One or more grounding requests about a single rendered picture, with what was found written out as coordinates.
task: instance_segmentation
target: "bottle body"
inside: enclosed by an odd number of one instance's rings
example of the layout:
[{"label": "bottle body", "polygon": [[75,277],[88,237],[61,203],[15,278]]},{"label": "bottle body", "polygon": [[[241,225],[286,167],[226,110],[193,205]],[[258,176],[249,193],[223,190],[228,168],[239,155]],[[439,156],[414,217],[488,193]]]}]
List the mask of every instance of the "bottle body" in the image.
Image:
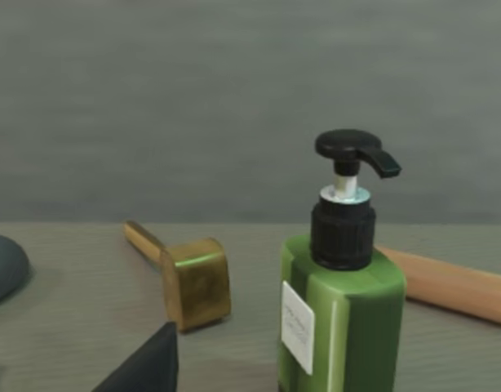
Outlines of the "bottle body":
[{"label": "bottle body", "polygon": [[392,392],[404,274],[385,255],[354,271],[313,261],[308,235],[282,248],[282,392]]}]

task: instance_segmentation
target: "green bottle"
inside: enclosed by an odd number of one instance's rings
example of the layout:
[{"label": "green bottle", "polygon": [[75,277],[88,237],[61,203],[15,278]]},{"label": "green bottle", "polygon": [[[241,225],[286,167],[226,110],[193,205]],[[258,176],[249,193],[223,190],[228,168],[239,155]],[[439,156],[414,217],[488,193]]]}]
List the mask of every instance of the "green bottle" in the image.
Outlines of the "green bottle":
[{"label": "green bottle", "polygon": [[401,167],[376,136],[328,131],[316,151],[336,180],[313,208],[311,233],[282,247],[282,392],[392,392],[406,280],[374,248],[375,210],[357,187],[360,162],[381,178]]}]

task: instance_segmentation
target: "bottle shoulder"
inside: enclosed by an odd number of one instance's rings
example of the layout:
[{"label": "bottle shoulder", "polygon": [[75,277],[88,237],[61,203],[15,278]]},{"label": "bottle shoulder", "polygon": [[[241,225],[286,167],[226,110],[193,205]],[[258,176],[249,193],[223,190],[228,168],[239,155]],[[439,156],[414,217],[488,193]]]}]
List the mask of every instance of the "bottle shoulder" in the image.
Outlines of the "bottle shoulder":
[{"label": "bottle shoulder", "polygon": [[383,292],[402,292],[406,289],[405,275],[382,252],[375,250],[372,262],[355,271],[336,271],[316,263],[310,253],[310,237],[300,235],[288,238],[282,247],[282,276],[290,276],[292,269],[321,287],[327,287],[347,296],[378,296]]}]

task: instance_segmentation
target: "white label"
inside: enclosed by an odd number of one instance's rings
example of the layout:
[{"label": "white label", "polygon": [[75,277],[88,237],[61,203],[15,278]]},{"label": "white label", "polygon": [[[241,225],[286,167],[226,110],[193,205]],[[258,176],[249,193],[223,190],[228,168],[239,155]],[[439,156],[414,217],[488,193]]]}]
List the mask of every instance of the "white label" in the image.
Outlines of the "white label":
[{"label": "white label", "polygon": [[313,374],[314,312],[289,283],[282,288],[282,342],[309,376]]}]

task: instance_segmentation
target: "black object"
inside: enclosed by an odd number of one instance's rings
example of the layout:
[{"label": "black object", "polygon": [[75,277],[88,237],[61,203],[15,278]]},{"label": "black object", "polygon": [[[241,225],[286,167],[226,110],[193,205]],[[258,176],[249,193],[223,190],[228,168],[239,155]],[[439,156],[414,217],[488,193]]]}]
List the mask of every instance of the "black object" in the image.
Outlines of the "black object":
[{"label": "black object", "polygon": [[29,259],[24,249],[0,235],[0,300],[21,287],[29,277]]},{"label": "black object", "polygon": [[92,392],[176,392],[176,324],[166,323]]},{"label": "black object", "polygon": [[[382,148],[377,136],[355,129],[324,132],[316,139],[316,151],[334,160],[334,171],[341,177],[357,176],[361,161],[381,178],[398,176],[401,167]],[[333,270],[366,267],[374,250],[375,217],[368,197],[346,203],[320,197],[312,212],[313,259]]]}]

